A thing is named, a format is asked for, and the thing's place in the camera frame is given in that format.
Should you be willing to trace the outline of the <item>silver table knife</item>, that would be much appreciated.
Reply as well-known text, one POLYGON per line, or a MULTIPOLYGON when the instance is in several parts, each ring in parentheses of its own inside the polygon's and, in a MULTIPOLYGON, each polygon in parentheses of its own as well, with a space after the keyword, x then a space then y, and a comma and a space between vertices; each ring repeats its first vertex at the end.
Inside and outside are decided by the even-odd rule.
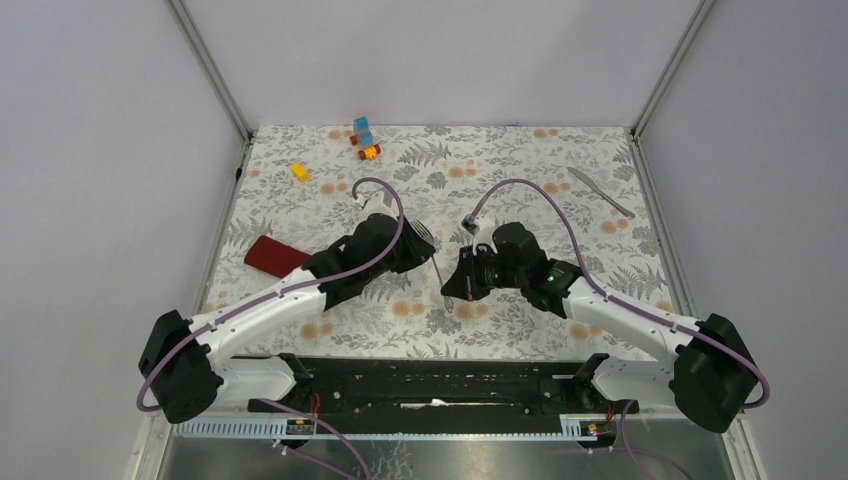
POLYGON ((605 192, 605 191, 604 191, 604 190, 603 190, 603 189, 602 189, 602 188, 601 188, 601 187, 600 187, 600 186, 599 186, 599 185, 598 185, 598 184, 597 184, 597 183, 596 183, 596 182, 595 182, 595 181, 594 181, 591 177, 589 177, 587 174, 585 174, 584 172, 582 172, 582 171, 580 171, 579 169, 574 168, 574 167, 568 167, 568 168, 567 168, 567 170, 569 171, 569 173, 570 173, 571 175, 573 175, 575 178, 577 178, 577 179, 579 179, 581 182, 583 182, 583 183, 584 183, 584 184, 585 184, 585 185, 586 185, 586 186, 587 186, 587 187, 588 187, 591 191, 593 191, 594 193, 596 193, 597 195, 599 195, 601 198, 603 198, 606 202, 608 202, 608 203, 609 203, 609 204, 610 204, 613 208, 615 208, 615 209, 616 209, 619 213, 621 213, 623 216, 625 216, 626 218, 631 219, 631 220, 633 220, 633 219, 635 219, 635 218, 636 218, 636 215, 635 215, 632 211, 628 210, 628 209, 627 209, 627 208, 625 208, 623 205, 621 205, 620 203, 618 203, 617 201, 615 201, 615 200, 614 200, 614 199, 613 199, 613 198, 612 198, 609 194, 607 194, 607 193, 606 193, 606 192, 605 192))

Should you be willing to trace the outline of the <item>silver fork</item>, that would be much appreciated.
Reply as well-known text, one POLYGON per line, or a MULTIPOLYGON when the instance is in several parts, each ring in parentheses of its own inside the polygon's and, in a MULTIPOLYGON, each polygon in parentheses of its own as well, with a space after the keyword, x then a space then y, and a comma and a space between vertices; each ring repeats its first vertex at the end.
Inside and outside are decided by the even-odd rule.
MULTIPOLYGON (((424 241, 426 241, 431 246, 435 246, 435 238, 434 238, 433 234, 430 232, 430 230, 419 219, 411 220, 410 225, 412 226, 413 230, 424 241)), ((437 276, 437 279, 438 279, 438 282, 439 282, 439 289, 442 289, 445 282, 444 282, 443 276, 441 275, 441 271, 440 271, 440 268, 438 266, 437 259, 436 259, 435 255, 431 256, 430 261, 433 265, 434 271, 436 273, 436 276, 437 276)), ((445 308, 446 312, 452 313, 453 308, 454 308, 453 300, 450 297, 445 296, 445 295, 442 295, 442 298, 443 298, 444 308, 445 308)))

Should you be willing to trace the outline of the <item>red cloth napkin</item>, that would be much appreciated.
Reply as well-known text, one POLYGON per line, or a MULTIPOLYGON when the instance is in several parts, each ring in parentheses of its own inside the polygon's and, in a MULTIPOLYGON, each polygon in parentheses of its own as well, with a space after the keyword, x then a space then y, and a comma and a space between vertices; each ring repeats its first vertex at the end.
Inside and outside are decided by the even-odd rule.
POLYGON ((267 235, 261 235, 248 249, 244 263, 260 272, 281 279, 300 268, 309 258, 308 253, 267 235))

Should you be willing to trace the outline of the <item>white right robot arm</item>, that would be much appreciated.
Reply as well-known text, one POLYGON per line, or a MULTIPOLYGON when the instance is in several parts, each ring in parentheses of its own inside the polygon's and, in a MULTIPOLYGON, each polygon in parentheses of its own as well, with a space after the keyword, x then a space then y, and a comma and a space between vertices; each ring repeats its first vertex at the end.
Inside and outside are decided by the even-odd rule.
POLYGON ((724 433, 745 409, 757 384, 756 364, 729 319, 698 320, 604 296, 579 266, 548 258, 518 222, 466 219, 462 226, 472 242, 460 249, 443 295, 474 302, 494 289, 516 289, 537 310, 597 326, 649 354, 647 361, 609 354, 587 360, 573 386, 583 410, 630 400, 673 406, 699 427, 724 433))

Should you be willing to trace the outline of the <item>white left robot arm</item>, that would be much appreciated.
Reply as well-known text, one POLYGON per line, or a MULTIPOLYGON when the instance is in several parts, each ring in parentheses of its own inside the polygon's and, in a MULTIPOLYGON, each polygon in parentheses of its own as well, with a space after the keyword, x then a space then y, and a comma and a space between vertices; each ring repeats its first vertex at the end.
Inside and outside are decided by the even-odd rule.
POLYGON ((161 315, 138 363, 144 383, 137 406, 160 410, 172 424, 210 408, 241 408, 258 399, 296 411, 309 401, 304 374, 283 355, 243 357, 250 343, 312 319, 359 296, 381 275, 429 261, 435 240, 419 220, 398 217, 381 200, 365 203, 350 235, 306 258, 272 286, 217 311, 161 315))

